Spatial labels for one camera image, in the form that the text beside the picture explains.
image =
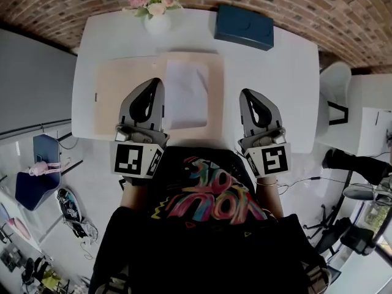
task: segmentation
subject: cardboard sheet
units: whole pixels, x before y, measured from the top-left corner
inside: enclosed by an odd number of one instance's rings
[[[208,67],[207,121],[205,126],[179,129],[176,129],[178,126],[174,126],[165,132],[170,135],[170,140],[220,139],[224,99],[224,62],[222,56],[211,53],[171,52],[154,57],[124,58],[103,62],[97,70],[95,133],[110,136],[114,140],[115,126],[118,123],[123,100],[138,85],[151,78],[159,77],[165,85],[167,63],[173,60]]]

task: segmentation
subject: black t-shirt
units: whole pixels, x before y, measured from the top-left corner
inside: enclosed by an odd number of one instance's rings
[[[127,263],[132,293],[307,293],[303,262],[325,265],[295,215],[278,221],[259,207],[240,157],[169,147],[148,213],[113,214],[90,293]]]

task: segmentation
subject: flower vase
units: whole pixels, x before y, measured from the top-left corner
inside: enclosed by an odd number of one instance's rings
[[[143,22],[146,31],[148,31],[148,33],[153,36],[165,34],[172,26],[172,20],[170,19],[170,16],[167,12],[162,15],[155,15],[151,18],[146,16]]]

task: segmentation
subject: brick wall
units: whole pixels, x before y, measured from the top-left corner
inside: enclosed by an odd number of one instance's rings
[[[392,0],[180,0],[216,10],[221,3],[263,13],[352,67],[392,72]],[[90,15],[121,10],[126,0],[0,0],[0,20],[77,47]]]

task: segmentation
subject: tripod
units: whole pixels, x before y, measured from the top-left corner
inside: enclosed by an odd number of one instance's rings
[[[302,226],[306,230],[310,230],[312,228],[317,228],[316,232],[314,232],[314,234],[312,236],[309,236],[309,235],[307,236],[307,239],[312,239],[321,230],[328,229],[331,226],[330,220],[334,216],[334,211],[335,211],[336,207],[335,206],[332,207],[332,212],[331,212],[331,214],[328,217],[326,216],[325,205],[321,205],[321,208],[323,208],[323,220],[319,224],[312,225],[311,227],[308,227],[307,225]]]

